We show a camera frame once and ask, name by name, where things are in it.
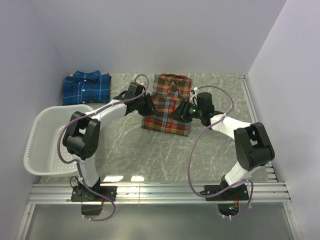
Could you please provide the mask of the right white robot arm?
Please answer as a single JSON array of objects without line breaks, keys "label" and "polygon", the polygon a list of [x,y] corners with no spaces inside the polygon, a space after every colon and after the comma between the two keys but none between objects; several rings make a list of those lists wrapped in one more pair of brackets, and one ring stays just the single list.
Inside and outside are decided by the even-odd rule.
[{"label": "right white robot arm", "polygon": [[233,199],[250,181],[252,173],[275,158],[274,148],[261,122],[243,122],[216,110],[212,95],[208,92],[199,93],[195,103],[184,99],[169,116],[186,123],[199,119],[206,131],[216,131],[234,140],[237,161],[221,178],[217,192],[196,191],[191,175],[187,175],[190,189],[201,198],[213,199],[222,196],[226,200]]}]

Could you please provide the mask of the red brown plaid shirt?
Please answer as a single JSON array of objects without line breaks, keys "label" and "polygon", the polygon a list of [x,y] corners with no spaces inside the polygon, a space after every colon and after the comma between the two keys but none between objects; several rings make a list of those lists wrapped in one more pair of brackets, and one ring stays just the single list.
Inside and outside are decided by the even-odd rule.
[{"label": "red brown plaid shirt", "polygon": [[152,87],[152,102],[157,114],[142,118],[141,127],[187,137],[190,123],[170,117],[183,100],[190,99],[192,80],[184,75],[155,74]]}]

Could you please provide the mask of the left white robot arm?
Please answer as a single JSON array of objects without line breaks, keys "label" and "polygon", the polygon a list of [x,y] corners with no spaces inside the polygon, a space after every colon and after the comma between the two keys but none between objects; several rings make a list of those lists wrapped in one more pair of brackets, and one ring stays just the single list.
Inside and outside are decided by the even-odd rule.
[{"label": "left white robot arm", "polygon": [[86,113],[74,112],[69,123],[62,128],[57,145],[66,147],[74,159],[63,159],[60,149],[57,150],[58,157],[65,164],[75,163],[79,174],[77,184],[72,188],[71,201],[115,199],[116,190],[101,186],[96,170],[95,152],[99,145],[100,131],[112,121],[134,111],[138,111],[141,116],[156,114],[157,110],[147,89],[134,81],[130,83],[128,90],[117,95],[108,104]]}]

